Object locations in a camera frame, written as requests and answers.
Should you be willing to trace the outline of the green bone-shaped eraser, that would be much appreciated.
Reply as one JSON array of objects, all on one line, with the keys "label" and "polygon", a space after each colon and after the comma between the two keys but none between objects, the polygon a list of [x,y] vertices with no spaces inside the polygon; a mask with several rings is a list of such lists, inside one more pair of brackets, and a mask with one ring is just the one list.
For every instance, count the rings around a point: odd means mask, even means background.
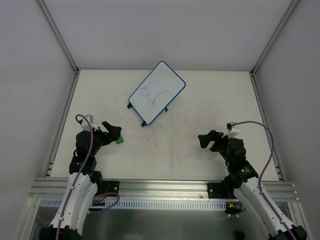
[{"label": "green bone-shaped eraser", "polygon": [[119,138],[115,141],[116,144],[121,144],[124,142],[123,137],[120,135]]}]

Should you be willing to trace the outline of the blue-framed whiteboard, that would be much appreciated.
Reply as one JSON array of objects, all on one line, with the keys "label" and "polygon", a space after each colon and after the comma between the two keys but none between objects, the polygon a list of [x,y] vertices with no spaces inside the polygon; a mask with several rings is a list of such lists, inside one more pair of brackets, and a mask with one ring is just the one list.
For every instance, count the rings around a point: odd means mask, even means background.
[{"label": "blue-framed whiteboard", "polygon": [[185,87],[186,82],[165,61],[160,61],[133,91],[128,102],[147,124],[152,124]]}]

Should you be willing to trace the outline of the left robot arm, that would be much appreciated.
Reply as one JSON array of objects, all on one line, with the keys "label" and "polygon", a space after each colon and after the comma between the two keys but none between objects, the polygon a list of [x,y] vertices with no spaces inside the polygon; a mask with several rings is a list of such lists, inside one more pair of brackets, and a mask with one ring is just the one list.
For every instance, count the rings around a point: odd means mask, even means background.
[{"label": "left robot arm", "polygon": [[67,187],[53,220],[48,227],[41,228],[40,240],[81,240],[94,197],[119,195],[117,192],[105,192],[102,173],[96,170],[96,154],[101,147],[119,141],[122,128],[103,121],[106,130],[102,131],[84,119],[79,123],[83,130],[75,137]]}]

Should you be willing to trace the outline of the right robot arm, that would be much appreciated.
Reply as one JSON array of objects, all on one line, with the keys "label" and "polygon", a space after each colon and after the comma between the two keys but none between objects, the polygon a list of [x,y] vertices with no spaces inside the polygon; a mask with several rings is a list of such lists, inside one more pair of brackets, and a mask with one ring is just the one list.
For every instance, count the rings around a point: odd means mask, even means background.
[{"label": "right robot arm", "polygon": [[218,195],[237,198],[254,220],[262,226],[268,240],[306,240],[307,232],[295,225],[277,206],[258,173],[246,160],[244,141],[222,132],[211,130],[198,136],[200,147],[210,142],[211,152],[219,153],[225,161],[228,175],[212,191]]}]

